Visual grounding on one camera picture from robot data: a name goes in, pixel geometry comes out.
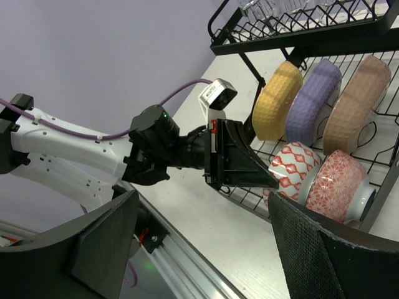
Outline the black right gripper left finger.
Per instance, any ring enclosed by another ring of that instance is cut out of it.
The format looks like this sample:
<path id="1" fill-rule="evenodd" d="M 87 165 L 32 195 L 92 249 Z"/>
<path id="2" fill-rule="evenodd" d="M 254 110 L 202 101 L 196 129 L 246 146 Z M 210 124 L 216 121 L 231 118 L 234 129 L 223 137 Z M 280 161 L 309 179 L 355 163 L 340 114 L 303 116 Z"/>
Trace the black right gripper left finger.
<path id="1" fill-rule="evenodd" d="M 1 248 L 1 298 L 118 298 L 138 217 L 128 191 Z"/>

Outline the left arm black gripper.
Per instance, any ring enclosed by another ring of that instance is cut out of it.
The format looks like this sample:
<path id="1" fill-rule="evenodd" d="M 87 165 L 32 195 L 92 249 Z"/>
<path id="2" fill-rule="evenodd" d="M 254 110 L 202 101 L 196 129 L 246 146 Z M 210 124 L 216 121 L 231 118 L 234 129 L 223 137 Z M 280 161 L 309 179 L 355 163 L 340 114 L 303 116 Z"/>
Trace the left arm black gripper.
<path id="1" fill-rule="evenodd" d="M 243 123 L 213 119 L 180 138 L 183 168 L 204 171 L 205 182 L 223 186 L 277 189 L 279 181 L 245 140 Z"/>

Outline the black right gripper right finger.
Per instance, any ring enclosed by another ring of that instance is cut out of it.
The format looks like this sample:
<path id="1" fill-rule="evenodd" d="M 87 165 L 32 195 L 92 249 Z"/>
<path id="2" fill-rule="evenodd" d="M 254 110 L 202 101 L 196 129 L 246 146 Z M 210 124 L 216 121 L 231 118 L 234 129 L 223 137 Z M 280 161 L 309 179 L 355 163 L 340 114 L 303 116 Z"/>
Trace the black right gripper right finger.
<path id="1" fill-rule="evenodd" d="M 398 242 L 273 191 L 268 211 L 291 298 L 398 298 Z"/>

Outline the red lattice patterned bowl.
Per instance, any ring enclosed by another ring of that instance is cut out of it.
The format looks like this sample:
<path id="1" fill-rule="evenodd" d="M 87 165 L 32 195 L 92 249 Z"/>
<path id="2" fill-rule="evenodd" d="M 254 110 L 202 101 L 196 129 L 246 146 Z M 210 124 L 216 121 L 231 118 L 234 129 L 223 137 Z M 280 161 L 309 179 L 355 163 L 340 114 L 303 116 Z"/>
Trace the red lattice patterned bowl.
<path id="1" fill-rule="evenodd" d="M 323 159 L 300 142 L 288 143 L 275 155 L 269 171 L 278 180 L 275 190 L 289 199 L 306 205 L 310 187 Z"/>

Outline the yellow square panda plate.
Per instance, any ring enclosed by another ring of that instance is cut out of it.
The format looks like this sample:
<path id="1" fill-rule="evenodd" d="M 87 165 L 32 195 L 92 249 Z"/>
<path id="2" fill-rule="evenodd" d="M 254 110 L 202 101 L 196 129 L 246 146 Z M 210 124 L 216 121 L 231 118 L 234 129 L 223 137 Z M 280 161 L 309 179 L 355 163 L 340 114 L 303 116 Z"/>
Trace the yellow square panda plate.
<path id="1" fill-rule="evenodd" d="M 284 135 L 287 114 L 302 84 L 302 74 L 291 62 L 286 60 L 276 69 L 252 112 L 252 126 L 259 140 L 278 140 Z"/>

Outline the pink floral patterned bowl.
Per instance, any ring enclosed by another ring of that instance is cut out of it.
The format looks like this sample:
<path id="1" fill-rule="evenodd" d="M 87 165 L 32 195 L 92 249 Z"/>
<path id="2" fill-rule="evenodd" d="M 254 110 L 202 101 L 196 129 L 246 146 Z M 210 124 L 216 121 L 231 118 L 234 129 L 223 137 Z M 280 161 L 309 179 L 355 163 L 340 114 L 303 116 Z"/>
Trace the pink floral patterned bowl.
<path id="1" fill-rule="evenodd" d="M 317 173 L 305 207 L 347 224 L 363 220 L 375 193 L 365 168 L 349 154 L 336 150 Z"/>

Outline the purple square plate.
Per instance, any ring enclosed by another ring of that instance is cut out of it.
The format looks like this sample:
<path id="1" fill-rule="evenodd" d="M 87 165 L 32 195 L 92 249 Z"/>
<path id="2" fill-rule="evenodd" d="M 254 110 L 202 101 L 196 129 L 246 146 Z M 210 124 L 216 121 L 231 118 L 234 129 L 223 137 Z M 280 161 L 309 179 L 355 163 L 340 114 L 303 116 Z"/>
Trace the purple square plate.
<path id="1" fill-rule="evenodd" d="M 339 96 L 342 74 L 328 59 L 322 59 L 299 90 L 288 112 L 285 137 L 288 143 L 311 146 L 324 133 L 331 114 L 330 104 Z"/>

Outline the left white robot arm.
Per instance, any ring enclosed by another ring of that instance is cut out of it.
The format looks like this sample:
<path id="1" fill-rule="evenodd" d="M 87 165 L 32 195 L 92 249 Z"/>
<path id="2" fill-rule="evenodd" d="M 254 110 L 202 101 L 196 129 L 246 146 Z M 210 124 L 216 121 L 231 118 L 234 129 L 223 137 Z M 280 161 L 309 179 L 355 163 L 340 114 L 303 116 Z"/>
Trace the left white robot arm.
<path id="1" fill-rule="evenodd" d="M 105 135 L 36 109 L 33 98 L 23 93 L 1 105 L 1 173 L 38 182 L 88 211 L 118 192 L 84 173 L 83 164 L 141 186 L 168 180 L 169 168 L 202 170 L 215 190 L 279 186 L 252 150 L 240 121 L 213 118 L 182 136 L 165 109 L 152 105 L 133 118 L 126 132 Z"/>

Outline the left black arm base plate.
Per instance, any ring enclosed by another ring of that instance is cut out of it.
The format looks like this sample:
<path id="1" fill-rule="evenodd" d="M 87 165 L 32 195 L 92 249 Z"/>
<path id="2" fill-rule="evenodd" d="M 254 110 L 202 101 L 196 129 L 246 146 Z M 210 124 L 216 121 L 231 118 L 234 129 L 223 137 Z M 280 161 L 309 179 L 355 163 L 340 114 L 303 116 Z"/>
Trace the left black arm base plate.
<path id="1" fill-rule="evenodd" d="M 113 200 L 119 196 L 125 200 L 121 205 L 118 204 L 121 211 L 117 212 L 117 216 L 122 217 L 120 222 L 123 235 L 136 237 L 139 246 L 152 254 L 162 244 L 168 229 L 138 191 L 129 191 L 118 184 L 114 184 L 112 189 Z"/>

